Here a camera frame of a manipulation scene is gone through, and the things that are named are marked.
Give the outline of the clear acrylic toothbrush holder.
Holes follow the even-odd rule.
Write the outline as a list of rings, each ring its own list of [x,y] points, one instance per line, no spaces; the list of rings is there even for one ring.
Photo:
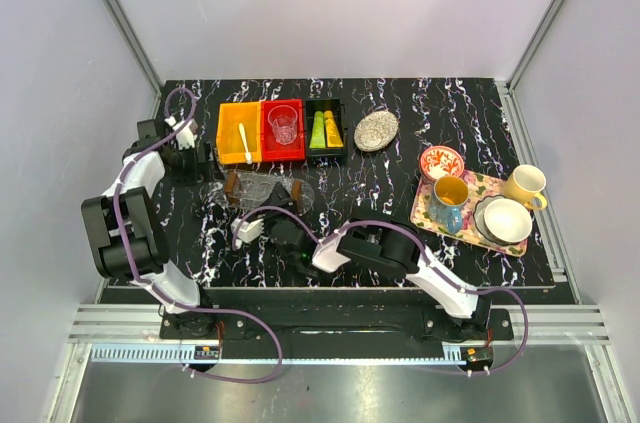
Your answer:
[[[227,175],[223,194],[232,207],[249,211],[263,206],[276,182],[282,183],[293,198],[303,194],[302,181],[299,179],[240,170]]]

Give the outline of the clear plastic cup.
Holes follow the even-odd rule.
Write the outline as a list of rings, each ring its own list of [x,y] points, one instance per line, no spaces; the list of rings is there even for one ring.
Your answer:
[[[298,114],[295,108],[278,105],[269,111],[267,119],[278,144],[290,145],[297,139]]]

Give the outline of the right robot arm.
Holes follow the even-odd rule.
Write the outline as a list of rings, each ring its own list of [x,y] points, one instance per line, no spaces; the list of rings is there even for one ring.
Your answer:
[[[404,279],[432,297],[448,322],[447,340],[485,339],[491,324],[490,300],[449,270],[409,226],[389,215],[358,208],[334,233],[320,239],[302,226],[298,201],[282,184],[260,205],[271,242],[296,271],[320,280],[347,264],[390,279]]]

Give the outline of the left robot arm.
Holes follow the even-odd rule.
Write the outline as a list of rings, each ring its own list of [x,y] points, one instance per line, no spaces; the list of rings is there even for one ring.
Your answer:
[[[184,339],[221,337],[224,324],[203,288],[170,259],[167,236],[152,204],[167,177],[176,187],[222,177],[209,142],[197,140],[197,124],[170,116],[138,124],[139,139],[123,155],[123,168],[101,195],[81,204],[92,257],[105,279],[121,279],[147,291],[161,305],[165,330]]]

